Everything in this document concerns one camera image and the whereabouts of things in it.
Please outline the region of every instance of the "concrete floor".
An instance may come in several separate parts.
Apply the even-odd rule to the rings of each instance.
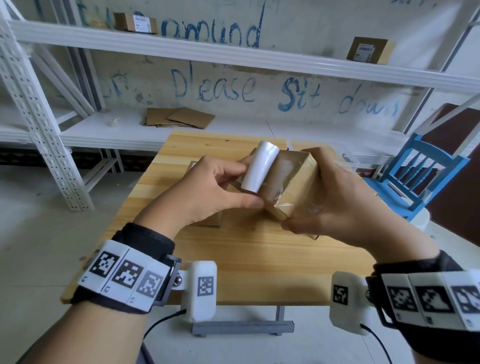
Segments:
[[[96,210],[70,212],[46,168],[0,166],[0,352],[15,363],[67,306],[63,288],[91,251],[141,174],[108,174],[92,190]],[[464,267],[480,267],[480,248],[430,223],[428,233]],[[153,308],[148,325],[178,310]],[[220,306],[216,320],[274,319],[274,307]],[[333,327],[328,307],[287,307],[295,333],[194,338],[189,326],[172,319],[157,326],[146,345],[156,363],[304,363],[384,364],[373,336],[361,337]],[[374,320],[395,364],[413,363],[401,335]]]

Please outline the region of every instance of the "wooden table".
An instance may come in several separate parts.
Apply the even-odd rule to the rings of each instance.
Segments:
[[[262,139],[287,148],[285,139],[174,131],[98,244],[110,239],[181,178],[192,160],[203,155],[239,160],[249,155]],[[328,305],[335,271],[367,276],[374,264],[372,256],[363,249],[326,236],[314,241],[283,231],[276,218],[256,210],[227,210],[220,228],[188,226],[180,231],[175,243],[174,255],[184,262],[216,262],[217,304]],[[62,302],[70,301],[81,272],[63,292]],[[168,303],[180,303],[178,291],[172,292]]]

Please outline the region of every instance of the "blue chair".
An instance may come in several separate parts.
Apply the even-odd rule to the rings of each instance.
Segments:
[[[422,135],[412,134],[379,180],[364,178],[365,182],[393,211],[408,221],[412,221],[470,160],[462,156],[453,157],[429,143],[422,142],[421,138]],[[403,169],[400,169],[412,151],[416,151],[416,155]],[[436,173],[437,165],[443,166],[444,169],[438,170],[434,179],[418,191],[420,184],[434,170],[433,167],[436,167],[434,170]],[[394,191],[390,184],[405,195],[406,199]]]

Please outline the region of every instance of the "human hand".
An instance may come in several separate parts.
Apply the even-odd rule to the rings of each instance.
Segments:
[[[324,148],[311,148],[325,192],[322,210],[307,218],[282,222],[295,234],[328,235],[368,250],[377,262],[434,257],[433,241],[375,196],[360,178],[339,165]]]
[[[228,185],[247,172],[248,165],[202,157],[177,183],[163,192],[135,218],[136,224],[173,239],[186,225],[234,207],[262,208],[252,194],[228,192]]]

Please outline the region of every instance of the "label on box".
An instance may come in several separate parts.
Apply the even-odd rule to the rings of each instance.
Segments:
[[[135,24],[135,31],[138,33],[151,33],[152,27],[150,19],[146,16],[134,15],[133,23]]]
[[[354,61],[370,62],[373,53],[375,52],[375,46],[373,44],[360,43],[353,57]]]

